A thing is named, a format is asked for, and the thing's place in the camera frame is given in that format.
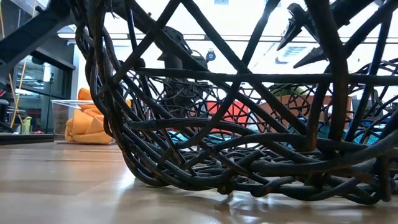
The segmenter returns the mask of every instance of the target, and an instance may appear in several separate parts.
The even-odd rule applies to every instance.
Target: wooden floor
[[[0,223],[398,223],[398,198],[365,207],[148,187],[116,146],[0,146]]]

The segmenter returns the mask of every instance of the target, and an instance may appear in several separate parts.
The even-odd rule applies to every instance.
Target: yellow bottle
[[[22,131],[21,134],[30,134],[30,121],[32,117],[26,117],[22,122]]]

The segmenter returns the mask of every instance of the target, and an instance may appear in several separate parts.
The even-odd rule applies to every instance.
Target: air vent
[[[275,63],[279,65],[285,65],[306,48],[307,47],[287,47],[282,55],[275,58]]]
[[[214,0],[214,4],[227,6],[229,5],[229,0]]]

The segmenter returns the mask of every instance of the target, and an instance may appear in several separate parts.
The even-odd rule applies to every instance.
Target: fluorescent light
[[[74,39],[75,34],[58,33],[58,36],[63,39]]]
[[[74,39],[74,33],[58,33],[58,36],[63,39]],[[110,34],[111,39],[127,39],[127,34]]]
[[[111,39],[127,39],[127,34],[110,34]]]
[[[205,36],[204,35],[184,35],[184,39],[186,40],[204,40]]]
[[[275,42],[275,41],[280,41],[282,37],[260,37],[260,41],[271,41],[271,42]]]
[[[32,93],[30,91],[21,90],[21,89],[18,89],[18,88],[15,89],[15,93],[26,94],[26,95],[34,95],[34,93]]]
[[[316,43],[313,37],[295,37],[292,42],[314,42]]]
[[[117,47],[131,47],[130,40],[112,40],[112,43]]]
[[[238,35],[221,35],[224,40],[246,40],[249,41],[250,36],[238,36]]]
[[[43,65],[44,65],[43,81],[44,82],[49,82],[50,79],[51,79],[51,76],[52,76],[51,75],[51,71],[52,71],[51,65],[49,63],[46,63],[46,62]]]

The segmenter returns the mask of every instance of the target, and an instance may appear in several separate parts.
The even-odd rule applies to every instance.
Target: woven basket
[[[389,86],[398,85],[398,60],[381,57],[396,1],[380,8],[386,16],[369,18],[382,21],[380,38],[372,64],[354,74],[346,61],[352,45],[340,42],[329,1],[306,1],[330,61],[327,73],[310,75],[247,69],[279,1],[267,2],[241,60],[192,0],[171,0],[157,21],[137,2],[125,0],[126,11],[115,12],[129,24],[133,53],[122,63],[103,27],[111,7],[78,2],[76,14],[82,19],[76,42],[87,59],[91,95],[105,115],[106,132],[139,180],[221,194],[247,191],[255,197],[278,193],[315,201],[340,196],[363,204],[389,201],[396,192],[398,112],[391,105],[398,97],[383,98]],[[179,4],[238,74],[211,73],[206,62],[192,56],[182,34],[165,27]],[[147,34],[139,45],[133,26]],[[153,41],[167,69],[145,68],[141,55]],[[378,70],[391,75],[377,76]],[[375,86],[384,89],[376,94]],[[357,91],[366,100],[354,103],[349,96]]]

